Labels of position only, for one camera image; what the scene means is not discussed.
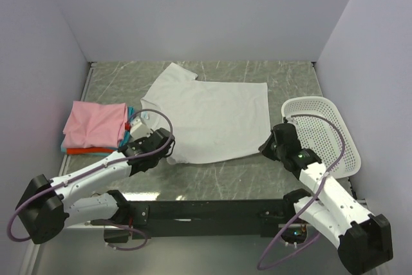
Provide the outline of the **white t shirt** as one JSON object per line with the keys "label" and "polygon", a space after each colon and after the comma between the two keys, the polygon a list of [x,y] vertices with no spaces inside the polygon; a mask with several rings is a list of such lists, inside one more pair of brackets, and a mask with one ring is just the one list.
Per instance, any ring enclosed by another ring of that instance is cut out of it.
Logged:
{"label": "white t shirt", "polygon": [[169,164],[210,164],[258,153],[270,134],[268,86],[203,82],[171,63],[141,98],[147,125],[173,128]]}

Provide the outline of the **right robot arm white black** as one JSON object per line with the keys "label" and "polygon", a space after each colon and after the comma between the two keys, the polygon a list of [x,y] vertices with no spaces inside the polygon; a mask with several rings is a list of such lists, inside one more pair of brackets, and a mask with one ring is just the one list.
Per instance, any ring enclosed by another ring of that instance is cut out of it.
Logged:
{"label": "right robot arm white black", "polygon": [[287,224],[300,219],[312,225],[337,249],[351,274],[363,274],[393,259],[391,225],[354,199],[329,173],[321,158],[305,149],[291,123],[273,127],[260,147],[263,156],[279,161],[307,188],[284,196]]}

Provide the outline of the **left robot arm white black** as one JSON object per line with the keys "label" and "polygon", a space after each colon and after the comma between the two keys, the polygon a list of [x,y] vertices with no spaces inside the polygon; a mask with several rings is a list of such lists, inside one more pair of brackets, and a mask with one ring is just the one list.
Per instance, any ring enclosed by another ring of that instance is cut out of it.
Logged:
{"label": "left robot arm white black", "polygon": [[121,194],[107,193],[97,200],[86,195],[122,178],[146,172],[169,156],[175,143],[173,134],[160,128],[147,137],[129,142],[102,160],[67,175],[31,179],[16,208],[34,244],[56,237],[63,228],[88,220],[110,220],[115,225],[129,216]]}

